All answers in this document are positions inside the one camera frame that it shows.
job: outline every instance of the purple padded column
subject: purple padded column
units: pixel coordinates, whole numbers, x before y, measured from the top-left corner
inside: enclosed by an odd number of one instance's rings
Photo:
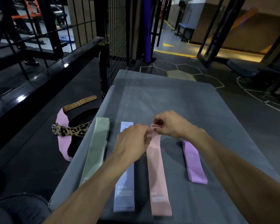
[[[151,61],[151,0],[143,0],[144,14],[144,59],[146,63]]]

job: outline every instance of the blue bench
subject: blue bench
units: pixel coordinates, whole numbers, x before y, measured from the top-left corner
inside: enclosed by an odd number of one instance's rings
[[[183,32],[183,34],[182,34],[182,41],[183,41],[183,39],[184,39],[184,37],[185,37],[184,34],[186,33],[186,31],[190,31],[190,37],[189,37],[189,39],[188,39],[188,42],[190,42],[191,39],[192,39],[192,36],[193,36],[193,34],[194,34],[194,30],[195,30],[195,29],[188,27],[188,26],[187,26],[186,24],[184,24],[184,23],[179,23],[178,28],[177,28],[177,32],[176,32],[176,36],[179,35],[179,30],[180,30],[181,27],[184,28],[184,32]]]

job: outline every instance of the belt buckle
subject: belt buckle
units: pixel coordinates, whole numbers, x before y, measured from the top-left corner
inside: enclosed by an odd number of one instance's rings
[[[56,124],[52,124],[51,126],[53,134],[57,134],[56,126],[57,126]]]

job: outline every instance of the forearm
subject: forearm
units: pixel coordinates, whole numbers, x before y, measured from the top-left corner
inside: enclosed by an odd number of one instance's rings
[[[111,154],[93,176],[78,188],[44,224],[96,223],[115,184],[129,164]]]
[[[280,223],[280,183],[212,139],[202,129],[187,138],[249,223]]]

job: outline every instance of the gray mat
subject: gray mat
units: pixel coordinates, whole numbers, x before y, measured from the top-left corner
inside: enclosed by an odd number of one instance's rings
[[[110,119],[107,156],[113,151],[121,121],[151,124],[155,114],[174,110],[204,128],[209,135],[280,182],[280,177],[213,86],[200,82],[120,70],[97,117]],[[91,124],[71,164],[54,192],[56,209],[78,187],[94,124]],[[207,185],[188,180],[183,151],[175,139],[161,137],[161,153],[172,207],[172,217],[153,217],[149,200],[147,159],[135,162],[135,212],[114,213],[114,192],[100,220],[130,223],[246,223],[220,183],[201,158]]]

